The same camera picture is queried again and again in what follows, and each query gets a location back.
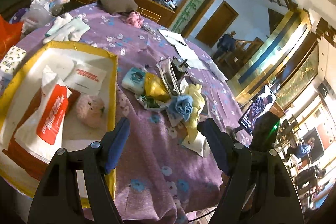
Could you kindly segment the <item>white red plastic bag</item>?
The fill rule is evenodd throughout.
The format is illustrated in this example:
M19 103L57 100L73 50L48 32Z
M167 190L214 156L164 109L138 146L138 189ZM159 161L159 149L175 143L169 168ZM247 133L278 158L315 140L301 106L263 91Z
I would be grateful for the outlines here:
M45 66L41 81L41 102L14 134L16 143L44 163L48 164L62 147L64 117L71 94L58 74Z

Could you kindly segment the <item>white printed pouch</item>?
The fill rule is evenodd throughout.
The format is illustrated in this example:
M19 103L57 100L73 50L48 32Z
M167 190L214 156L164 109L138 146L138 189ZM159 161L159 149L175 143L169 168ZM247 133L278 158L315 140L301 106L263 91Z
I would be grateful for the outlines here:
M208 157L210 154L210 146L204 135L197 133L194 141L190 141L189 136L186 136L182 142L183 147L194 151L201 157Z

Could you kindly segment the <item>yellow plush towel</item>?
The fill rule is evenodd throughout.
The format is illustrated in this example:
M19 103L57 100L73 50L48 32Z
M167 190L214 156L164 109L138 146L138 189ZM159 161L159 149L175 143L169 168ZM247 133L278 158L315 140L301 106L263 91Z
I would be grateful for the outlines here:
M190 117L187 122L183 122L185 128L187 129L187 134L191 143L193 143L197 137L197 125L201 120L199 114L205 106L205 99L203 98L201 91L202 85L189 84L184 92L184 95L189 95L193 99Z

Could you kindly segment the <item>pink fluffy plush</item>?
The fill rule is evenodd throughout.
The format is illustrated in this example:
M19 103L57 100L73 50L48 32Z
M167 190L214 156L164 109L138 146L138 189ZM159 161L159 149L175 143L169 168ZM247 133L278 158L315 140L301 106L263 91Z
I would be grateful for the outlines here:
M79 121L91 128L101 128L104 124L104 101L99 96L83 95L76 103Z

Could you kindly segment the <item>blue knitted cloth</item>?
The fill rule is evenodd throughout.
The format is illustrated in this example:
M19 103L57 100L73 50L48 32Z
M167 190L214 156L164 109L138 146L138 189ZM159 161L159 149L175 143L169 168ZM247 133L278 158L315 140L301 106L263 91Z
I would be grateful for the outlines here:
M174 118L187 122L193 112L193 98L187 94L173 96L167 109Z

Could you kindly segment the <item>yellow snack packet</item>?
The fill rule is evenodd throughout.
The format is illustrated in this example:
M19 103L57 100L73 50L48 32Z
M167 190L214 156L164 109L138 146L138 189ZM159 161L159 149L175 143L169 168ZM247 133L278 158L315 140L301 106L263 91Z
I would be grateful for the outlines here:
M147 97L161 102L167 102L170 99L170 94L162 79L153 73L146 73L144 87Z

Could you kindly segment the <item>teal tissue pack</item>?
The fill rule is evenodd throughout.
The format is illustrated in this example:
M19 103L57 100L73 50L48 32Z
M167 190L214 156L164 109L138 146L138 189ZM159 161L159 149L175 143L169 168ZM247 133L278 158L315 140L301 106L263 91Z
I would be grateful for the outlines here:
M141 95L145 91L145 77L146 73L144 71L132 67L122 79L121 86L134 94Z

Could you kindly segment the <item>red gift bag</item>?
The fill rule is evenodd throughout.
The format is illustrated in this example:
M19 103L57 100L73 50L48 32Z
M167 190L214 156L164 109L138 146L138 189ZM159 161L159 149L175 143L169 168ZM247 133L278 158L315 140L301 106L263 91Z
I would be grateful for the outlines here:
M42 114L38 114L43 98L42 91L38 90L16 126L7 149L3 150L6 156L36 180L41 180L54 153L62 146L64 118L80 95L73 89L70 92L69 98L56 114L55 121L51 123L51 128L43 132L42 128L47 121L45 111L51 111L52 106L51 102L47 102L47 106L42 108Z

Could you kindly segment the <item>smartphone on stand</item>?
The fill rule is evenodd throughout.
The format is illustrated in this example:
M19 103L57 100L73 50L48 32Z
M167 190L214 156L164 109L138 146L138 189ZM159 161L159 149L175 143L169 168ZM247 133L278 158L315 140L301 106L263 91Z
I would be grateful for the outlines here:
M268 112L276 101L276 95L272 89L265 85L244 114L239 119L240 126L249 134L253 135L256 120Z

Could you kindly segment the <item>white crumpled tissue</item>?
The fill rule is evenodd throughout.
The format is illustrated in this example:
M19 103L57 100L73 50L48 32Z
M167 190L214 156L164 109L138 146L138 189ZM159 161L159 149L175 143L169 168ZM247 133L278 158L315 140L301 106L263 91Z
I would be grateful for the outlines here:
M212 60L206 61L206 64L209 66L210 71L212 71L212 73L216 76L216 78L219 81L223 83L228 81L228 78L224 75L224 73L218 68L218 66Z

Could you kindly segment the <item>person in dark jacket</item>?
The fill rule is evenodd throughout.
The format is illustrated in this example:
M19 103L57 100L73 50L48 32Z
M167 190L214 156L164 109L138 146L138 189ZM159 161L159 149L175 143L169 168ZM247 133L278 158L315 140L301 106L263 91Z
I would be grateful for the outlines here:
M235 31L231 31L230 34L224 34L217 43L217 50L213 55L213 60L217 60L224 53L233 52L236 47L236 35Z

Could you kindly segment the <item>yellow edged white box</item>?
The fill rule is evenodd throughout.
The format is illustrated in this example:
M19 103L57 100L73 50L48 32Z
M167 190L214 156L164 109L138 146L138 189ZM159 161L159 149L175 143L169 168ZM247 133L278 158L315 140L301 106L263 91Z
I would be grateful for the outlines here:
M50 42L1 95L1 176L33 198L55 152L83 149L115 127L117 56Z

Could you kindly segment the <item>white paper sheets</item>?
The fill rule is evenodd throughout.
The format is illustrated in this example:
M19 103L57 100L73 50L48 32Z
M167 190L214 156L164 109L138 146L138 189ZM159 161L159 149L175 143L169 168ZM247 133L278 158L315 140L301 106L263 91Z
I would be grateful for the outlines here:
M171 32L168 30L158 29L158 32L167 40L167 42L175 48L179 56L184 60L187 59L187 64L189 67L207 70L204 63L198 58L194 50L192 50L188 45L183 46L179 43L176 43L175 40L180 42L185 42L181 34Z

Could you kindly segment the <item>pink cloth scrunchie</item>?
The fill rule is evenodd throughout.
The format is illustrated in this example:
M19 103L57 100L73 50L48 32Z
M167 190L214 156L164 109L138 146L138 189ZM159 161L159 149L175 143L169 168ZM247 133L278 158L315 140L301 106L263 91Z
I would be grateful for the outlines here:
M126 23L130 26L141 29L143 26L143 17L139 12L132 11L127 17Z

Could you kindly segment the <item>clear plastic bags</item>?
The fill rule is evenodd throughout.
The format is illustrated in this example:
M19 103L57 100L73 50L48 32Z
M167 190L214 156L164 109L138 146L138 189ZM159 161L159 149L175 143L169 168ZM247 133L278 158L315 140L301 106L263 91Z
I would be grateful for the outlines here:
M32 0L28 11L21 17L22 34L29 34L54 20L70 0Z

